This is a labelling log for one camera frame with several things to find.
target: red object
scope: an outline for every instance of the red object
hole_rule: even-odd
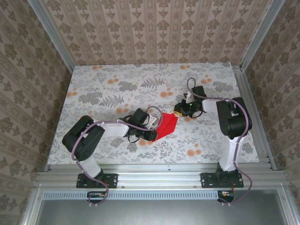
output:
[[[163,123],[160,125],[159,128],[156,129],[157,132],[157,141],[158,139],[167,136],[174,132],[176,124],[177,124],[178,117],[175,116],[174,113],[168,114],[163,112]]]

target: floral tablecloth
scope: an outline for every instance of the floral tablecloth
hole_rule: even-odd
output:
[[[74,163],[61,140],[83,115],[115,120],[150,105],[171,113],[187,93],[190,77],[204,86],[207,96],[239,96],[230,63],[76,66],[48,164]],[[158,116],[155,110],[150,113]],[[94,154],[100,164],[216,163],[222,144],[217,115],[204,113],[197,119],[180,117],[172,134],[153,143],[103,138]],[[251,133],[242,145],[239,162],[258,162]]]

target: wall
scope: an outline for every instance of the wall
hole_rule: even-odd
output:
[[[246,70],[280,170],[300,206],[300,1],[286,0]]]
[[[69,84],[26,0],[0,1],[0,224],[21,219],[46,164]]]
[[[41,0],[76,65],[239,64],[270,0]]]

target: cable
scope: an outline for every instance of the cable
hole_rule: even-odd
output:
[[[148,117],[148,122],[147,122],[146,124],[143,124],[144,126],[148,125],[148,124],[149,124],[149,122],[150,122],[150,115],[149,115],[149,114],[147,114],[147,117]]]
[[[122,120],[98,121],[98,122],[94,122],[94,123],[92,123],[91,125],[89,125],[89,126],[81,133],[81,135],[79,136],[79,138],[78,138],[77,141],[75,142],[75,144],[74,144],[74,146],[73,146],[73,149],[72,149],[72,152],[71,152],[71,158],[72,158],[72,160],[76,162],[76,164],[77,164],[77,165],[79,166],[79,168],[83,171],[83,173],[84,173],[85,176],[87,176],[89,179],[91,179],[91,180],[93,180],[93,181],[96,181],[96,182],[102,184],[102,185],[106,188],[106,195],[104,196],[104,198],[103,198],[98,204],[103,203],[104,200],[107,198],[108,193],[109,193],[109,190],[108,190],[109,188],[108,188],[108,186],[107,186],[104,182],[102,182],[102,181],[100,181],[100,180],[98,180],[98,179],[95,179],[95,178],[89,176],[89,175],[84,171],[84,169],[83,169],[83,167],[80,165],[79,161],[76,160],[76,157],[75,157],[74,153],[75,153],[75,150],[76,150],[76,148],[77,148],[78,143],[81,141],[81,139],[83,138],[83,136],[84,136],[84,135],[85,135],[85,134],[93,127],[93,126],[95,126],[95,125],[97,125],[97,124],[115,124],[115,123],[117,122],[117,123],[119,123],[119,124],[124,124],[124,125],[130,126],[130,127],[133,127],[133,128],[139,129],[139,130],[143,130],[143,131],[152,131],[152,130],[156,130],[156,129],[159,128],[160,125],[163,123],[163,112],[162,112],[159,108],[157,108],[156,106],[149,106],[149,107],[147,108],[146,112],[147,112],[150,108],[155,108],[155,109],[157,109],[157,110],[159,111],[159,113],[160,113],[160,121],[159,121],[158,125],[157,125],[155,128],[145,129],[145,128],[137,127],[137,126],[135,126],[135,125],[126,123],[126,122],[124,122],[124,121],[122,121]],[[90,203],[90,205],[93,205],[93,203],[90,202],[90,196],[89,196],[88,202]]]
[[[138,139],[136,139],[135,141],[130,141],[130,136],[128,136],[128,141],[130,142],[130,143],[136,143],[136,142],[138,142],[138,140],[140,139],[140,137],[138,137]]]
[[[234,197],[234,196],[235,196],[235,193],[234,193],[234,183],[232,183],[232,189],[231,189],[230,192],[228,192],[228,195],[229,195],[231,192],[233,192],[233,197]],[[227,203],[227,202],[228,202],[228,201],[226,201],[224,198],[221,198],[221,197],[219,197],[219,200],[222,200],[223,203]]]
[[[252,187],[252,180],[251,178],[245,174],[237,165],[236,165],[236,158],[237,158],[237,154],[238,154],[238,148],[239,148],[239,144],[240,144],[240,140],[245,136],[245,134],[248,132],[248,128],[249,128],[249,118],[247,116],[247,112],[246,110],[243,108],[243,106],[238,103],[237,101],[235,101],[234,99],[232,98],[229,98],[229,97],[204,97],[204,96],[200,96],[200,95],[197,95],[195,94],[191,88],[188,86],[188,83],[190,80],[193,80],[194,81],[194,87],[196,86],[196,79],[193,78],[193,77],[190,77],[188,78],[187,80],[187,89],[189,90],[189,92],[191,92],[192,95],[196,96],[196,97],[199,97],[199,98],[203,98],[203,99],[216,99],[216,100],[228,100],[228,101],[231,101],[233,103],[235,103],[241,110],[242,112],[244,113],[245,115],[245,120],[246,120],[246,128],[244,130],[244,132],[242,133],[242,135],[238,138],[237,142],[236,142],[236,146],[235,146],[235,152],[234,152],[234,157],[233,157],[233,164],[234,164],[234,167],[241,173],[243,174],[245,177],[248,178],[248,180],[250,181],[250,185],[247,189],[247,191],[237,200],[233,201],[233,202],[227,202],[226,200],[222,199],[222,198],[219,198],[221,199],[222,201],[224,201],[226,204],[233,204],[233,203],[237,203],[239,202],[240,200],[242,200],[250,191],[251,187]]]
[[[95,206],[98,206],[98,204],[101,204],[101,203],[103,203],[103,201],[106,199],[106,197],[108,196],[108,193],[105,195],[105,197],[102,199],[102,200],[100,200],[98,203],[92,203],[91,201],[90,201],[90,198],[92,197],[92,196],[94,196],[94,195],[98,195],[99,196],[99,193],[98,192],[93,192],[93,193],[90,193],[90,195],[89,195],[89,197],[88,197],[88,202],[89,202],[89,204],[90,204],[90,206],[92,206],[93,204],[95,205]]]
[[[191,117],[191,119],[198,118],[198,117],[201,116],[202,114],[203,114],[203,111],[202,111],[199,115],[197,115],[197,116],[195,116],[195,117]]]

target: vent slot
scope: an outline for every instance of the vent slot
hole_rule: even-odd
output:
[[[88,191],[45,191],[43,200],[86,200]],[[110,190],[107,200],[213,200],[218,191],[118,191]]]

